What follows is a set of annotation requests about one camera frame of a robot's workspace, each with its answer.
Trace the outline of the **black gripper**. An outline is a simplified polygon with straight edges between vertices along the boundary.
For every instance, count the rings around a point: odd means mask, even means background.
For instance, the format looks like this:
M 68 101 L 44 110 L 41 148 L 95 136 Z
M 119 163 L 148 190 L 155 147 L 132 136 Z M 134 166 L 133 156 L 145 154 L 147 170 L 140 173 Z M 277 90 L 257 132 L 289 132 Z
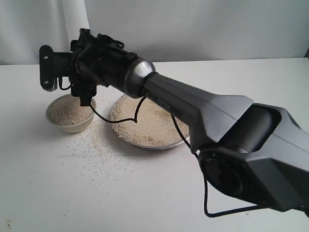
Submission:
M 45 91 L 69 90 L 80 98 L 81 106 L 90 106 L 97 93 L 97 85 L 112 86 L 131 96 L 138 95 L 138 81 L 134 69 L 138 55 L 124 49 L 121 41 L 80 29 L 77 40 L 70 43 L 71 52 L 54 52 L 49 45 L 39 49 L 40 84 Z M 63 77 L 69 86 L 63 87 Z

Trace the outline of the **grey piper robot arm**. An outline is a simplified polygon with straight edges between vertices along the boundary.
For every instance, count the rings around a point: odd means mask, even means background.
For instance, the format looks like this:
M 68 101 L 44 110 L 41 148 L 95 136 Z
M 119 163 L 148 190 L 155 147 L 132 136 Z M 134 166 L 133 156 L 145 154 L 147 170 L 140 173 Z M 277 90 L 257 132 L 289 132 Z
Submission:
M 204 184 L 251 203 L 220 217 L 270 208 L 309 211 L 309 135 L 281 107 L 254 103 L 246 96 L 217 95 L 156 72 L 153 63 L 124 49 L 121 41 L 80 29 L 69 52 L 39 49 L 40 84 L 61 88 L 90 106 L 97 85 L 112 86 L 132 98 L 150 99 L 189 127 L 187 142 Z

